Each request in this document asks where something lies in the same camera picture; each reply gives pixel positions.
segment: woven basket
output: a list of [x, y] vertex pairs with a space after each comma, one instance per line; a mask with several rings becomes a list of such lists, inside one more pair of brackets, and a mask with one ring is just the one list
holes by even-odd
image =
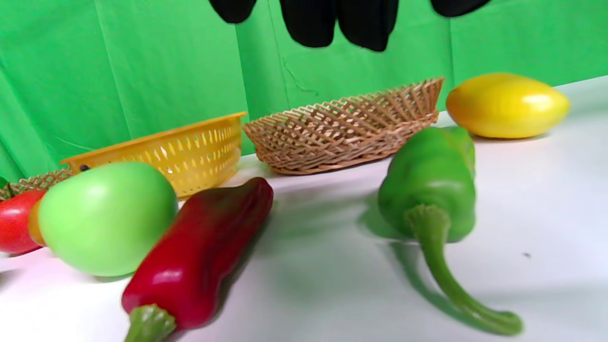
[[74, 175], [72, 170], [60, 169], [49, 172], [46, 175], [20, 180], [18, 183], [8, 183], [5, 187], [0, 189], [0, 201], [8, 200], [10, 198], [9, 186], [14, 195], [19, 195], [28, 190], [48, 190], [53, 185], [70, 178], [72, 175]]
[[444, 78], [300, 107], [243, 130], [272, 170], [310, 175], [382, 159], [437, 121]]

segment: yellow fruit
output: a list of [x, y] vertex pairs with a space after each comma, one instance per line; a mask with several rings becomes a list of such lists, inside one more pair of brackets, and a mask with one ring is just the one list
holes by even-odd
[[500, 72], [463, 82], [449, 93], [446, 107], [454, 122], [473, 134], [521, 139], [559, 124], [570, 102], [549, 85]]

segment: tomato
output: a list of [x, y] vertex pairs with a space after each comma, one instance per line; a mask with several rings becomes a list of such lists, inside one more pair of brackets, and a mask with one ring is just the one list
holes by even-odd
[[46, 192], [30, 190], [0, 202], [0, 251], [22, 254], [40, 248], [29, 233], [29, 215]]

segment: green backdrop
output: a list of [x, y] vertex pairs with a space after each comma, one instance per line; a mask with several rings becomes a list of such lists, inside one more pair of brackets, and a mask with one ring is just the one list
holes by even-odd
[[[446, 76], [508, 71], [551, 85], [608, 74], [608, 0], [493, 0], [443, 19], [402, 0], [383, 54], [341, 35], [295, 44], [278, 0], [242, 25], [206, 0], [0, 0], [0, 175], [211, 117], [249, 119]], [[253, 153], [249, 141], [244, 153]]]

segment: pepper stem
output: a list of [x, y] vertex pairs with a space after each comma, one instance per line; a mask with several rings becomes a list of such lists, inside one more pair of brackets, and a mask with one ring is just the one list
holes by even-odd
[[407, 211], [405, 220], [420, 243], [426, 264], [437, 285], [460, 311], [489, 332], [507, 336], [521, 333], [523, 322], [519, 316], [484, 306], [471, 297], [452, 276], [444, 255], [451, 227], [446, 211], [421, 204]]
[[125, 342], [162, 342], [176, 328], [175, 318], [156, 304], [136, 307]]

